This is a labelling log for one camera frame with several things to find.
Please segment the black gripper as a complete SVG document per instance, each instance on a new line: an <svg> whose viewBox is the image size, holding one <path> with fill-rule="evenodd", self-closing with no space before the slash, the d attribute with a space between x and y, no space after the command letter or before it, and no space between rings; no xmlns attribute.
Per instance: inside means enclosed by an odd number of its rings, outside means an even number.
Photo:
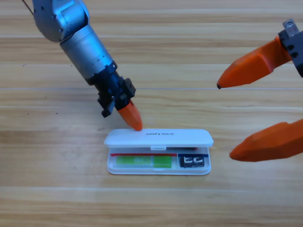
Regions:
<svg viewBox="0 0 303 227"><path fill-rule="evenodd" d="M141 115L132 102L136 88L129 78L123 79L116 70L117 64L113 61L101 72L94 73L87 79L87 83L94 85L98 90L98 102L103 108L104 118L108 117L115 107L132 129L141 131L143 129Z"/></svg>
<svg viewBox="0 0 303 227"><path fill-rule="evenodd" d="M272 41L235 60L217 81L219 89L251 84L290 61L303 75L303 33L291 18Z"/></svg>

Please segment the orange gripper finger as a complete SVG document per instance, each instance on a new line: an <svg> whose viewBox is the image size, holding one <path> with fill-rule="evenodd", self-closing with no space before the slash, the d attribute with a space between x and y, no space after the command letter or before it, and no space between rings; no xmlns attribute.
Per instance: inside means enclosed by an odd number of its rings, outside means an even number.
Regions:
<svg viewBox="0 0 303 227"><path fill-rule="evenodd" d="M289 158L303 152L303 121L280 122L247 137L230 152L230 158L259 162Z"/></svg>

